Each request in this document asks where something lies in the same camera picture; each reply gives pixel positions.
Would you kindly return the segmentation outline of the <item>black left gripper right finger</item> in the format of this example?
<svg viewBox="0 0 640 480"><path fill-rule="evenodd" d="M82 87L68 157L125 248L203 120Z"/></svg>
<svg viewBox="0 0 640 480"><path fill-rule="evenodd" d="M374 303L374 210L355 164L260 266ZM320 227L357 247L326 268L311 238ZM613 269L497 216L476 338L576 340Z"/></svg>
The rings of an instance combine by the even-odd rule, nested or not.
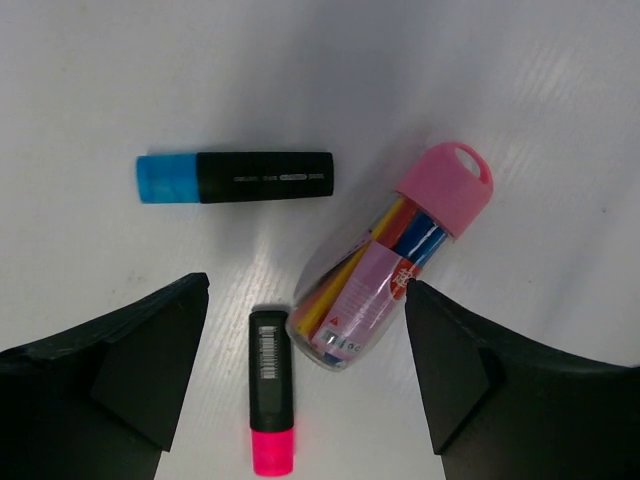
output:
<svg viewBox="0 0 640 480"><path fill-rule="evenodd" d="M408 285L432 448L449 479L635 479L639 371L546 346Z"/></svg>

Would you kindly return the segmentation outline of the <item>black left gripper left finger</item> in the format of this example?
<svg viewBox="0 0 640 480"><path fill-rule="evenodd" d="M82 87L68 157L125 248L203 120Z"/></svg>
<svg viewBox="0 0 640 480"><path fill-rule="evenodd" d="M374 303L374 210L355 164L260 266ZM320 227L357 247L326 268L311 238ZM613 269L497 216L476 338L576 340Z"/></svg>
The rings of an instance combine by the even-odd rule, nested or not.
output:
<svg viewBox="0 0 640 480"><path fill-rule="evenodd" d="M145 298L1 354L4 479L152 479L170 451L209 280Z"/></svg>

